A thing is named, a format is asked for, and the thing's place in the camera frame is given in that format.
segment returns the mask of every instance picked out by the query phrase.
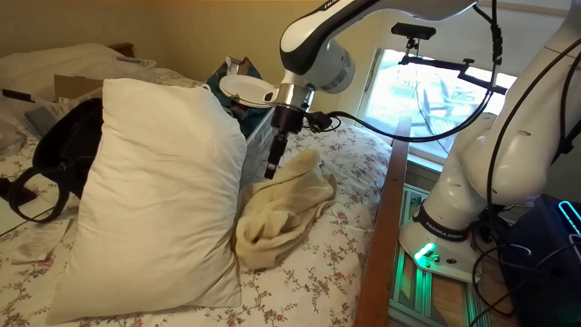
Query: green light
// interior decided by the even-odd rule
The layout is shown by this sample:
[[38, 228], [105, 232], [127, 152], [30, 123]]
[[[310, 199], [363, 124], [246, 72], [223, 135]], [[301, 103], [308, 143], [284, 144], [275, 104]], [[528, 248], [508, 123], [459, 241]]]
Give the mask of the green light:
[[413, 255], [413, 261], [419, 262], [426, 253], [433, 252], [435, 250], [435, 244], [426, 244], [422, 246], [415, 255]]

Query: wall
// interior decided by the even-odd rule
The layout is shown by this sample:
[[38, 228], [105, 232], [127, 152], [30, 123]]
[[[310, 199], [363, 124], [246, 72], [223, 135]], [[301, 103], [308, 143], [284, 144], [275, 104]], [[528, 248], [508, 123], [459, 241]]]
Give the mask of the wall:
[[132, 43], [166, 63], [156, 0], [0, 0], [0, 57], [76, 43]]
[[555, 199], [566, 199], [581, 204], [581, 137], [573, 143], [573, 152], [560, 155], [548, 172], [548, 184], [544, 193]]

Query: electronic equipment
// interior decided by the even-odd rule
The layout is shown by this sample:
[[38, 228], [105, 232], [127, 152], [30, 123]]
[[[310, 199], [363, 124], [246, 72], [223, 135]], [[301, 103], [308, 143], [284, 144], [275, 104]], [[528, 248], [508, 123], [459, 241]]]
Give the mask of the electronic equipment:
[[520, 327], [581, 326], [579, 213], [581, 204], [542, 195], [501, 233], [499, 266]]

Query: beige cloth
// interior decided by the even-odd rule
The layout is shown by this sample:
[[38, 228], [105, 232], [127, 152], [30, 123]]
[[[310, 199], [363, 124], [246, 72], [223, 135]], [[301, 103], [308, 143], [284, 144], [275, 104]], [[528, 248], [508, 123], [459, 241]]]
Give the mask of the beige cloth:
[[245, 190], [245, 208], [235, 228], [235, 255], [245, 268], [277, 266], [330, 206], [333, 179], [324, 179], [317, 166], [319, 155], [303, 152], [272, 181]]

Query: black bag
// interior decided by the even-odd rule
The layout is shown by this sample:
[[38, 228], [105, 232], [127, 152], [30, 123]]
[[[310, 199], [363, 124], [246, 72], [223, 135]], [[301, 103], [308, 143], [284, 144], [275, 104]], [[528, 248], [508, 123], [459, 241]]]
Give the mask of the black bag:
[[32, 168], [23, 172], [10, 190], [21, 190], [32, 177], [41, 175], [58, 186], [54, 208], [41, 219], [27, 217], [19, 212], [18, 203], [8, 193], [10, 210], [23, 221], [47, 224], [63, 212], [68, 193], [77, 199], [83, 193], [88, 170], [92, 166], [101, 139], [101, 101], [85, 101], [70, 110], [56, 126], [38, 143]]

